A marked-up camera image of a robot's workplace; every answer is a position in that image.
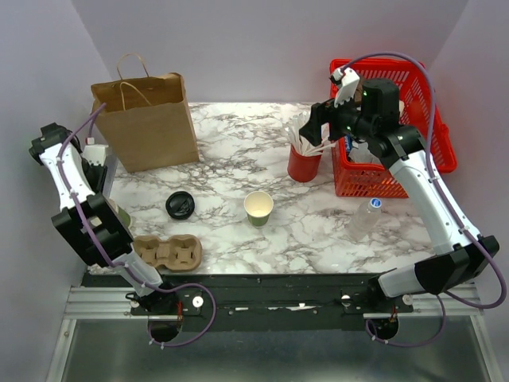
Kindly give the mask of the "green paper coffee cup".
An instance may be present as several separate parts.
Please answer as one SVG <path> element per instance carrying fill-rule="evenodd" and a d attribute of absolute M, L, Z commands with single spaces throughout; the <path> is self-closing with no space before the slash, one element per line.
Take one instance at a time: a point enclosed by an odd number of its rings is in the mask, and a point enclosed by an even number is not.
<path fill-rule="evenodd" d="M 123 224 L 127 228 L 129 228 L 131 225 L 130 215 L 123 208 L 119 207 L 119 205 L 112 199 L 109 199 L 108 202 L 109 202 L 110 206 L 114 209 L 114 211 L 117 213 L 117 215 L 119 216 L 119 219 L 123 222 Z"/>

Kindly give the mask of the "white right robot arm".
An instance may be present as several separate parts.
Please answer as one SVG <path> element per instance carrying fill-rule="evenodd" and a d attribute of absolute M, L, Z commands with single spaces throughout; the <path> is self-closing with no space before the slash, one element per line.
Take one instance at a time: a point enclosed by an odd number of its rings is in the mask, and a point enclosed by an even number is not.
<path fill-rule="evenodd" d="M 441 294 L 474 279 L 499 250 L 494 236 L 483 236 L 472 226 L 440 179 L 433 159 L 425 153 L 425 139 L 414 126 L 399 121 L 399 89 L 388 79 L 366 80 L 362 101 L 354 97 L 359 77 L 350 72 L 333 75 L 336 96 L 311 107 L 300 136 L 317 146 L 321 128 L 329 138 L 345 135 L 368 144 L 369 151 L 404 188 L 429 233 L 434 256 L 394 269 L 370 281 L 367 305 L 382 312 L 404 294 Z"/>

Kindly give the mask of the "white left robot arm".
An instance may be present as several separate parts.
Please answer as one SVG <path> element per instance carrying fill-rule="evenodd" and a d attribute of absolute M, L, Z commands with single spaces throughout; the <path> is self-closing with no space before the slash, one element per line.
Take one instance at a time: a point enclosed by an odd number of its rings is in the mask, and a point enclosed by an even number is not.
<path fill-rule="evenodd" d="M 107 146 L 80 147 L 78 138 L 56 123 L 41 128 L 29 153 L 50 173 L 60 198 L 52 224 L 88 265 L 107 267 L 133 288 L 126 297 L 148 311 L 170 313 L 176 294 L 170 283 L 134 251 L 134 239 L 119 211 L 103 195 Z"/>

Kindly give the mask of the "black coffee cup lid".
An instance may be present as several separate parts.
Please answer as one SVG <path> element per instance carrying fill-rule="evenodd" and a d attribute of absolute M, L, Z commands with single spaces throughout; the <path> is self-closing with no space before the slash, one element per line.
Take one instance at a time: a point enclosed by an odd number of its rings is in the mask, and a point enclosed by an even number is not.
<path fill-rule="evenodd" d="M 175 220 L 187 220 L 195 210 L 195 201 L 186 191 L 172 193 L 165 202 L 165 209 Z"/>

